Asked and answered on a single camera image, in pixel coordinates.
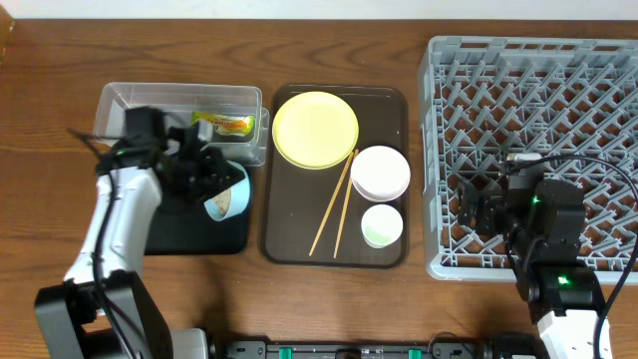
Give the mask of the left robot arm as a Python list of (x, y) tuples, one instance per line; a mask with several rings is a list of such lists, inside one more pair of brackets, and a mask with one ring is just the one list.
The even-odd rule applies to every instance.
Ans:
[(246, 180), (244, 167), (198, 134), (168, 127), (153, 107), (128, 109), (125, 131), (97, 152), (98, 198), (80, 253), (62, 283), (38, 291), (36, 319), (53, 358), (207, 358), (200, 328), (171, 330), (141, 279), (165, 193), (206, 203)]

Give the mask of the white green cup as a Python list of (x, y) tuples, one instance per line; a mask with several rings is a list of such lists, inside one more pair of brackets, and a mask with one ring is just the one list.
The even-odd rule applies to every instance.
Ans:
[(404, 222), (401, 214), (387, 204), (368, 208), (361, 219), (361, 230), (366, 243), (373, 248), (384, 248), (402, 235)]

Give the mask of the white rice pile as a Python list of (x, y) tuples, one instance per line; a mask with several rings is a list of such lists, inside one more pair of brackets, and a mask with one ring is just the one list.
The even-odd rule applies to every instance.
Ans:
[(230, 209), (232, 193), (227, 189), (212, 199), (212, 211), (216, 217), (224, 218)]

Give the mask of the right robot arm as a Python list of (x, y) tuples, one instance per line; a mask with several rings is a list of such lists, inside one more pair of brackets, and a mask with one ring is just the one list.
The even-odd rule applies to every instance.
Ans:
[(542, 175), (511, 176), (505, 189), (460, 185), (458, 223), (479, 235), (501, 235), (519, 296), (551, 358), (592, 358), (603, 324), (603, 358), (611, 356), (609, 325), (594, 271), (577, 260), (586, 211), (583, 193)]

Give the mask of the green snack wrapper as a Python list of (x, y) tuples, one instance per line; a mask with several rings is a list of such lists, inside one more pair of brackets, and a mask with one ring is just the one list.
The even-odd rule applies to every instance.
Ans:
[(252, 132), (255, 123), (255, 117), (253, 115), (232, 116), (193, 112), (191, 115), (191, 123), (195, 125), (198, 120), (210, 121), (214, 125), (213, 135), (223, 137), (246, 137)]

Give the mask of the light blue bowl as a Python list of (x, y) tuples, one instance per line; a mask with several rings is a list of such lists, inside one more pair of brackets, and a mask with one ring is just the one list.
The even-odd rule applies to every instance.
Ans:
[(235, 184), (231, 188), (232, 198), (230, 209), (224, 218), (216, 217), (212, 211), (212, 199), (207, 200), (204, 203), (207, 214), (215, 221), (224, 221), (231, 217), (244, 212), (249, 204), (250, 200), (250, 180), (246, 169), (244, 169), (244, 180)]

